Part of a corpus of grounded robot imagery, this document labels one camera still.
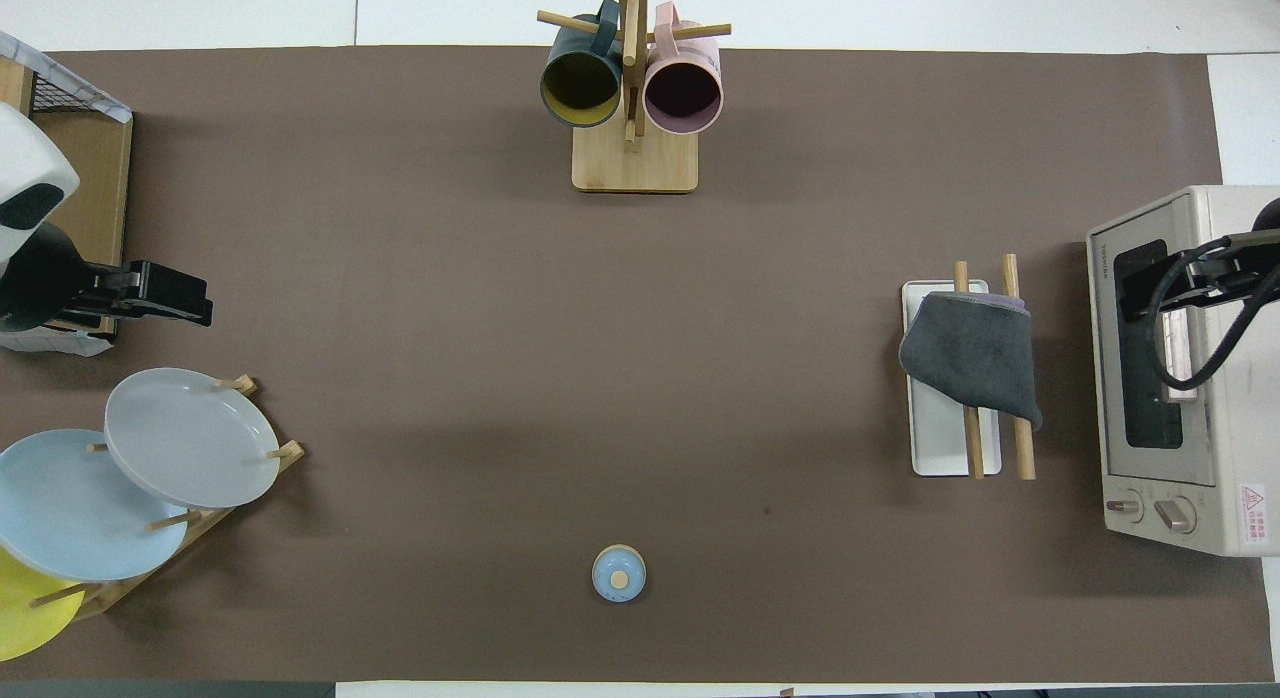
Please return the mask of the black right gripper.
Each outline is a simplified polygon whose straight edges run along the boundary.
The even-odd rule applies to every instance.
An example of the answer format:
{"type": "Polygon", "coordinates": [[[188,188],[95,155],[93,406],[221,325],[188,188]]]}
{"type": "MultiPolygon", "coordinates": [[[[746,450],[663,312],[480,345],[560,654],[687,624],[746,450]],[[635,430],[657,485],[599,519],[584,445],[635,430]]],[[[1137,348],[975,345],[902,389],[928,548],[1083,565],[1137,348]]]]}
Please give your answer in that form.
{"type": "Polygon", "coordinates": [[[1183,250],[1167,260],[1165,277],[1176,277],[1167,289],[1157,291],[1162,277],[1125,277],[1116,284],[1119,319],[1139,323],[1149,314],[1152,301],[1157,309],[1183,300],[1196,291],[1196,284],[1215,300],[1243,300],[1262,291],[1266,300],[1276,289],[1263,289],[1263,279],[1277,269],[1279,199],[1266,204],[1248,232],[1228,234],[1210,243],[1201,257],[1199,250],[1183,250]],[[1185,277],[1196,275],[1196,283],[1185,277]]]}

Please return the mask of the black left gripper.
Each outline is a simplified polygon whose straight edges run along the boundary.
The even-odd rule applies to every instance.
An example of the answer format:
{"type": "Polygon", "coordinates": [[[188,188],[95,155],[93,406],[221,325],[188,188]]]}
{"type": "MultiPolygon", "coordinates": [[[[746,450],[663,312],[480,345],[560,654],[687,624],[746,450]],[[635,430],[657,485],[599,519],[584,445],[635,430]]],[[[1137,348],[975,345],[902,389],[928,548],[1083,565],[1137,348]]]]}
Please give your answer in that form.
{"type": "Polygon", "coordinates": [[[122,295],[97,286],[99,278],[124,275],[120,266],[87,263],[59,227],[45,223],[6,261],[1,278],[1,332],[27,332],[65,312],[97,318],[163,318],[200,327],[212,324],[214,302],[204,300],[207,282],[156,263],[137,263],[141,300],[197,300],[177,307],[137,300],[134,310],[116,301],[122,295]]]}

